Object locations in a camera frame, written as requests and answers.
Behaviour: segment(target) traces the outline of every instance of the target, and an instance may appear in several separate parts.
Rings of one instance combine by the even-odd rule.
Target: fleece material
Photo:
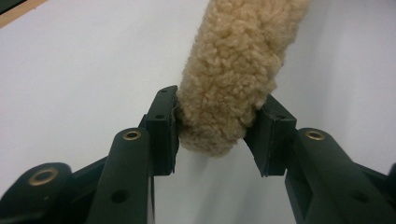
[[[177,97],[180,143],[219,157],[276,87],[309,0],[210,0]]]

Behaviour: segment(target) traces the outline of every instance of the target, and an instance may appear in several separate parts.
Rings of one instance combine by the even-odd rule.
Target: brass insert
[[[53,179],[55,179],[57,175],[58,175],[58,170],[53,167],[39,170],[30,177],[29,184],[31,186],[45,185],[50,181],[52,181]]]
[[[322,141],[325,139],[325,136],[323,135],[323,133],[320,133],[317,131],[307,131],[305,133],[305,135],[307,137],[309,137],[310,139],[317,140],[317,141]]]
[[[125,133],[122,137],[127,141],[133,141],[133,140],[138,139],[140,136],[142,136],[142,133],[137,132],[137,131],[131,131],[131,132]]]

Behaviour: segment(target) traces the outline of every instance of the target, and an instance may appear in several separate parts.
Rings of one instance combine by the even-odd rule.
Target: screw hole
[[[40,186],[45,185],[56,178],[58,175],[58,170],[50,167],[48,169],[37,171],[32,177],[29,179],[29,184],[31,186]]]
[[[319,133],[316,131],[308,131],[305,133],[305,135],[307,137],[309,137],[310,139],[317,140],[317,141],[322,141],[325,138],[322,133]]]
[[[358,202],[361,203],[368,203],[369,202],[369,198],[367,197],[367,195],[359,190],[354,190],[350,193],[350,196],[355,199]]]
[[[119,189],[111,195],[111,201],[113,203],[123,203],[128,199],[128,197],[129,197],[128,190]]]
[[[125,140],[136,140],[138,139],[140,136],[142,136],[142,134],[140,132],[136,132],[136,131],[131,131],[128,133],[125,133],[122,137]]]

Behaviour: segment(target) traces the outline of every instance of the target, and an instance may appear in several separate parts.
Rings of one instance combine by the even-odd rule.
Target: white table surface
[[[48,1],[0,29],[0,195],[49,161],[106,156],[157,90],[178,84],[207,1]],[[362,165],[396,162],[396,2],[313,0],[274,96],[298,128],[330,133]],[[284,177],[261,178],[240,142],[184,148],[156,177],[159,224],[295,223]]]

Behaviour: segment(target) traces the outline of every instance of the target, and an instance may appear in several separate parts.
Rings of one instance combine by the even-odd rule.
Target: fluffy object
[[[225,155],[276,87],[309,0],[210,0],[177,92],[183,147]]]

